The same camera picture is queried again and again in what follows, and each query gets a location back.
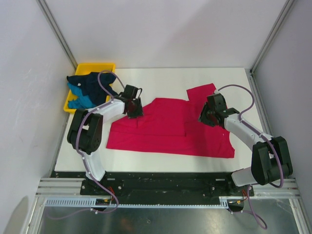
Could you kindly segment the pink t shirt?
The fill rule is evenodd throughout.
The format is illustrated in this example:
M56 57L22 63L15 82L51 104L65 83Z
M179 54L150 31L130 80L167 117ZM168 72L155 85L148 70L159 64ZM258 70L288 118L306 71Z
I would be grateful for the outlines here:
M198 118L215 91L214 84L187 90L188 100L155 98L144 106L142 117L123 117L112 123L106 147L147 153L213 158L234 158L230 133Z

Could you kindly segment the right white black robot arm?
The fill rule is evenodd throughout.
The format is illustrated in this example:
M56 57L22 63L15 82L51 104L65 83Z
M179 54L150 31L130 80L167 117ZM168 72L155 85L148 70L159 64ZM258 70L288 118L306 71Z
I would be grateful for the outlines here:
M260 131L235 108L228 108L220 93L207 96L199 122L219 126L239 138L252 152L251 166L235 171L226 181L225 191L237 195L245 185L270 184L282 188L284 178L293 173L287 141Z

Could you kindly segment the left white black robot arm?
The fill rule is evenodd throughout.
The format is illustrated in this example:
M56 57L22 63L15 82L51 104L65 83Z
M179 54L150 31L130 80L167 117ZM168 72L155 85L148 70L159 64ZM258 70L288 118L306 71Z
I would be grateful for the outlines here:
M86 176L93 180L90 188L97 195L108 189L108 183L102 179L106 170L99 155L103 124L119 115L130 119L143 116L141 93L142 88L126 85L124 91L111 96L108 102L90 110L75 111L67 141L81 155Z

